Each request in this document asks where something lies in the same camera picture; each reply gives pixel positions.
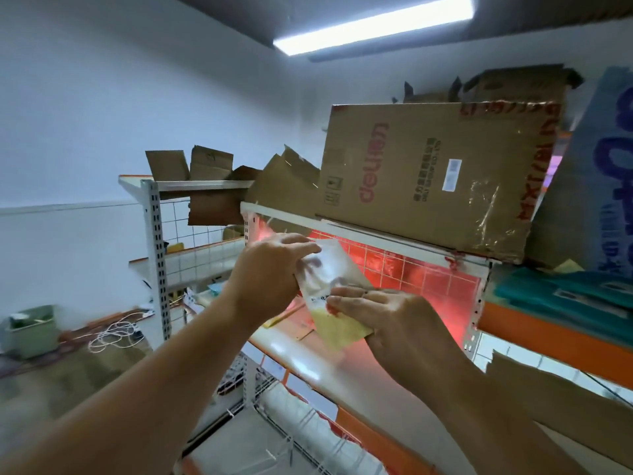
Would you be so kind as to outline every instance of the yellow item in bag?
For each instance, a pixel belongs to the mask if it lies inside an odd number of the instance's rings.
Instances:
[[[295,277],[317,333],[329,348],[340,350],[373,330],[344,313],[329,313],[325,307],[328,295],[337,286],[353,285],[368,290],[373,287],[338,240],[317,240],[316,243],[321,252],[299,260]]]

